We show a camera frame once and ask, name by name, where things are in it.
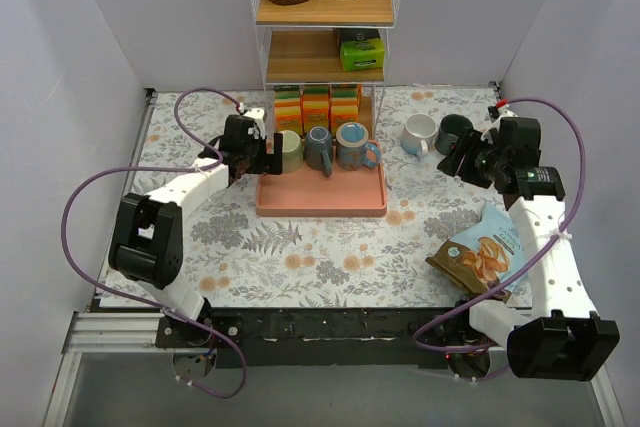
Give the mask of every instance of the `orange flower print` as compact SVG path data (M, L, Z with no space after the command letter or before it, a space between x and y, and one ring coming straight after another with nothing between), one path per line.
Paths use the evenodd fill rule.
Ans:
M358 270L360 268L360 259L355 255L350 255L346 259L344 259L344 268L345 270L349 270L351 272Z
M289 254L284 259L284 265L289 270L296 270L302 265L302 259L298 254Z
M216 288L216 281L213 277L205 277L200 281L200 290L203 292L213 292Z
M402 223L402 214L397 210L392 210L387 213L387 223L393 227L397 227Z
M223 289L229 287L229 284L231 283L231 280L229 279L229 277L220 277L218 279L218 282L216 282L216 285L218 287L222 287Z

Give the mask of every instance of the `cable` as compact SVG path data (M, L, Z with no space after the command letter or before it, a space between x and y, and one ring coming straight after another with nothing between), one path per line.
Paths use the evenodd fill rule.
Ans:
M190 94L196 93L196 92L211 92L214 94L218 94L221 95L229 100L231 100L233 103L235 103L236 105L236 110L239 112L240 111L240 103L235 100L234 98L230 97L229 95L225 94L224 92L220 92L219 90L216 89L210 89L210 88L198 88L198 89L193 89L193 90L189 90L187 92L184 92L182 95L180 95L180 97L178 97L178 99L176 100L175 106L173 108L173 115L176 119L176 123L178 124L178 126L194 141L196 141L197 143L203 145L205 148L211 150L214 155L216 156L217 160L211 164L208 165L206 167L203 167L201 170L211 170L211 169L215 169L218 165L220 165L222 163L222 154L215 149L212 145L215 145L217 140L219 139L219 137L216 137L216 139L212 142L212 145L209 145L207 142L205 142L204 140L200 139L199 137L197 137L195 134L193 134L192 132L189 131L189 129L187 129L187 127L182 123L182 121L180 120L180 116L178 115L178 111L179 111L179 107L181 102L184 100L185 97L187 97ZM76 263L76 261L74 260L73 256L71 255L71 251L69 249L69 240L68 240L68 222L69 222L69 213L71 212L71 206L73 205L73 202L76 200L76 198L80 195L80 193L87 187L89 186L91 183L95 182L96 180L105 177L107 175L111 175L111 174L117 174L117 173L121 173L121 172L173 172L173 173L193 173L193 172L197 172L196 169L191 168L191 167L116 167L113 169L107 169L103 172L99 172L95 175L92 175L91 177L89 177L87 180L85 180L84 182L82 182L82 184L80 184L71 194L71 196L69 197L69 200L67 200L67 203L64 206L64 211L62 212L62 220L60 222L60 240L62 242L62 250L64 252L64 256L67 259L67 262L69 262L69 265L71 266L71 268L75 271L76 274L78 274L83 280L85 280L86 282L92 284L93 286L95 286L96 288L99 288L105 292L109 292L111 294L114 295L119 295L121 297L130 299L130 300L135 300L137 302L141 302L143 304L147 304L150 305L151 307L157 308L157 309L163 309L165 306L158 303L158 302L154 302L153 300L148 300L148 299L143 299L142 297L138 297L137 295L133 295L133 294L129 294L127 292L123 292L117 289L113 289L111 287L108 287L105 284L102 284L101 282L98 282L97 280L93 279L91 276L89 276L86 272L84 272L80 266ZM234 397L235 395L237 395L242 388L244 387L246 381L247 381L247 360L244 356L244 354L242 353L242 351L240 350L240 348L236 345L235 342L233 342L233 340L231 340L229 337L227 337L226 335L222 334L221 332L218 332L215 329L212 329L209 326L206 326L204 324L201 324L200 322L196 322L195 320L191 320L189 317L181 314L180 312L175 312L172 311L171 315L173 317L178 318L179 320L182 320L183 322L186 322L188 324L191 324L193 326L196 326L206 332L208 332L209 334L213 335L214 337L217 337L219 339L221 339L223 342L225 342L226 344L228 344L231 349L233 349L233 351L238 354L238 357L240 359L240 363L242 364L242 379L240 381L240 384L238 385L238 387L236 387L235 390L229 392L229 393L220 393L217 392L213 389L210 389L209 387L199 383L199 382L194 382L193 380L187 378L187 377L183 377L183 376L179 376L178 378L180 378L180 380L183 380L184 382L186 382L189 386L194 386L204 392L206 392L209 395L212 395L213 397L217 397L219 399L230 399L231 397Z
M558 114L560 114L567 121L567 123L571 127L571 130L573 130L573 133L574 133L574 135L576 137L576 141L578 142L578 151L580 153L580 177L579 177L579 180L578 180L578 189L577 189L577 193L576 193L576 199L575 199L573 205L571 206L571 210L569 211L569 214L565 217L565 220L560 223L559 231L560 232L564 232L567 229L567 227L569 226L569 224L571 224L571 222L573 221L574 217L576 216L576 213L578 212L578 208L580 207L580 203L582 202L582 196L584 194L585 171L586 171L586 154L585 154L585 149L584 149L584 141L582 140L582 134L580 134L580 130L578 129L578 126L573 121L573 119L571 119L571 117L569 117L569 115L563 109L558 107L553 102L549 102L547 100L540 99L538 97L520 97L520 98L517 98L517 99L510 100L510 101L503 101L503 103L502 103L502 105L500 107L504 107L507 104L517 104L517 103L520 103L520 102L536 102L536 103L539 103L539 104L546 105L547 107L550 107L553 110L555 110L556 112L558 112ZM547 242L545 244L545 246L542 247L542 249L540 249L540 251L536 255L534 255L527 263L525 263L524 266L522 267L522 269L520 269L518 272L513 274L511 277L508 277L506 280L504 280L500 284L498 284L498 285L494 286L493 288L487 290L484 294L481 294L478 297L475 297L474 299L470 300L469 302L466 302L466 303L464 303L464 304L462 304L462 305L450 310L446 314L443 314L443 315L440 315L440 316L436 317L431 322L429 322L429 323L423 325L422 327L420 327L413 334L413 341L416 343L416 345L419 348L421 348L423 350L429 350L429 351L432 351L432 352L443 352L443 353L461 353L462 354L462 353L475 352L477 350L486 349L486 348L490 347L491 344L482 344L482 345L473 345L473 346L464 346L464 347L461 347L461 346L440 347L440 346L429 345L429 344L425 344L424 342L420 342L420 336L423 335L425 332L433 329L437 325L440 325L441 323L443 323L447 319L450 319L451 317L454 317L454 316L464 312L465 310L469 310L471 307L473 307L474 305L479 304L483 300L489 299L494 294L496 294L500 290L504 289L507 285L509 285L509 284L515 282L516 280L518 280L520 277L525 275L529 270L531 270L533 268L533 266L535 266L540 261L540 259L542 259L542 257L544 257L546 255L546 253L549 252L549 250L551 250L551 248L555 245L555 243L558 241L558 239L559 239L559 236L557 234L552 235L551 239L549 240L549 242Z

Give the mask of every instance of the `table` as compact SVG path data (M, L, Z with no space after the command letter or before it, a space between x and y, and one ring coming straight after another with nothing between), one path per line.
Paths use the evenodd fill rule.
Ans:
M267 107L263 91L230 92L247 107ZM388 213L380 219L259 218L257 176L245 176L206 201L185 223L183 269L188 281L214 307L452 307L462 290L425 262L455 233L480 220L485 202L502 206L495 190L464 184L437 171L442 158L424 160L400 146L404 120L424 112L437 121L450 113L469 117L476 128L490 124L491 88L393 87L382 98L376 126L387 179ZM178 128L173 105L179 94L160 94L152 106L139 164L190 165L202 150ZM233 113L229 100L193 94L181 119L205 140L222 133ZM148 192L175 174L139 173L136 193ZM146 296L109 269L108 286ZM527 281L509 304L529 307ZM141 304L103 293L101 307Z

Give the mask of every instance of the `tray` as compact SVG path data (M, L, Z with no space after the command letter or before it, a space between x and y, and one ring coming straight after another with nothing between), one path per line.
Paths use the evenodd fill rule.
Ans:
M328 178L307 164L290 174L263 175L258 182L256 213L261 217L384 217L383 164L347 172L334 160Z

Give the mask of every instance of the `mug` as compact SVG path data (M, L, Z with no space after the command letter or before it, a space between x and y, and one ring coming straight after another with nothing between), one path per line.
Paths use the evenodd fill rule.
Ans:
M336 162L344 170L358 170L363 165L375 168L382 158L378 146L369 142L369 131L357 122L342 124L336 132ZM371 151L375 162L367 157Z
M314 170L321 170L329 177L333 163L333 139L324 127L314 127L307 132L305 141L305 160Z
M293 130L283 130L282 134L282 173L295 172L304 162L302 140Z
M448 155L453 145L466 129L473 129L473 123L464 115L445 115L442 122L440 122L440 129L436 138L436 150L442 155Z
M408 154L422 158L429 153L437 132L435 120L427 114L413 114L404 123L400 145Z

